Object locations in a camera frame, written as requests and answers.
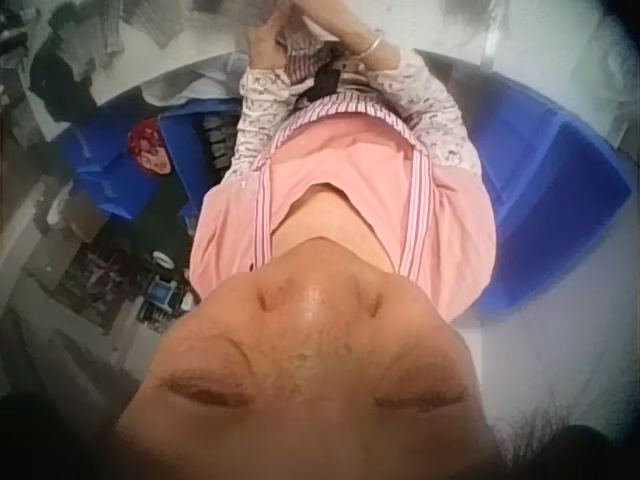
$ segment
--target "white table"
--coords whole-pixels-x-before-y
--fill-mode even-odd
[[[49,33],[48,15],[62,1],[43,1],[44,15],[32,39],[27,68],[21,73],[25,87],[29,84],[30,61]],[[190,0],[180,1],[185,15],[193,17],[189,13]],[[445,18],[440,0],[348,1],[358,15],[398,45],[472,65],[479,65],[483,59],[486,31],[474,31],[462,22]],[[593,77],[602,73],[597,65],[590,68],[593,62],[589,60],[591,49],[587,48],[601,19],[595,0],[511,0],[500,30],[494,70],[572,110],[601,135],[617,143],[620,137],[614,125],[617,104],[597,98]],[[125,50],[108,69],[94,74],[91,91],[97,103],[103,104],[164,73],[235,51],[242,44],[238,40],[240,28],[228,21],[212,22],[209,28],[203,21],[185,24],[186,30],[161,50],[145,34],[121,23]],[[27,98],[47,140],[68,126],[54,122],[43,102],[29,91]]]

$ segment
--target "silver bracelet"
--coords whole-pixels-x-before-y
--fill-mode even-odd
[[[364,51],[364,53],[361,53],[359,55],[353,55],[351,58],[353,58],[354,60],[362,60],[363,58],[368,57],[375,51],[376,48],[380,46],[383,40],[384,40],[384,36],[380,35],[376,39],[376,41],[373,42],[373,44]]]

